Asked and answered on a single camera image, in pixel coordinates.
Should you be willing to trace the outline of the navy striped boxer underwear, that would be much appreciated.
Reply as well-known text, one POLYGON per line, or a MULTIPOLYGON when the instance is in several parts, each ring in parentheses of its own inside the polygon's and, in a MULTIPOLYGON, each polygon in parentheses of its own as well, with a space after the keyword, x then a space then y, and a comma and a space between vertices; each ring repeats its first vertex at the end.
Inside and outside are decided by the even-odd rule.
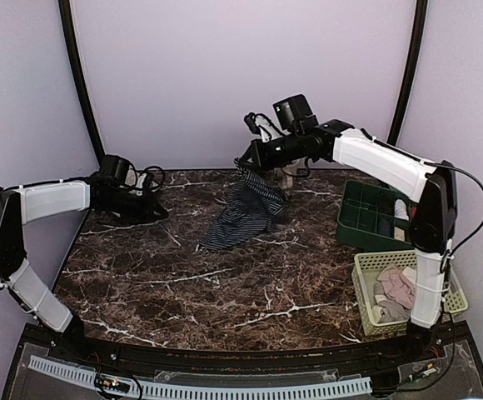
POLYGON ((254 238, 285 217, 286 200, 282 189, 268 185, 257 172, 238 167, 225 207, 199 240, 199 246, 218 251, 254 238))

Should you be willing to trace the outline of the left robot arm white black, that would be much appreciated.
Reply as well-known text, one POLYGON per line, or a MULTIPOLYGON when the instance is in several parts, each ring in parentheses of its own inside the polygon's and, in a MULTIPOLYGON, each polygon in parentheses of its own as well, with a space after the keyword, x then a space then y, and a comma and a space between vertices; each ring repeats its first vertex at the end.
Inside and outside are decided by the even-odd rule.
POLYGON ((24 231, 35 221, 88 209, 116 213, 133 224, 168 216, 151 189, 127 189, 93 178, 0 187, 0 290, 7 290, 25 313, 61 334, 59 347, 75 363, 86 363, 92 357, 92 344, 81 336, 82 319, 32 267, 24 231))

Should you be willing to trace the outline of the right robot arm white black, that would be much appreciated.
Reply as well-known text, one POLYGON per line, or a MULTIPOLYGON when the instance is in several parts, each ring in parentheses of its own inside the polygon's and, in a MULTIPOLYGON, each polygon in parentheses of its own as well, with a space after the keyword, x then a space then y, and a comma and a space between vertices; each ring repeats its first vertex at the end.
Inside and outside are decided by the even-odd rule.
POLYGON ((251 141, 237 159, 247 169, 268 171, 299 159, 339 163, 396 189, 416 205, 408 235, 416 255, 416 298, 400 354, 416 362, 432 347, 442 318, 452 238, 457 217, 456 178, 449 162, 435 163, 381 142, 363 128, 333 119, 298 135, 251 141))

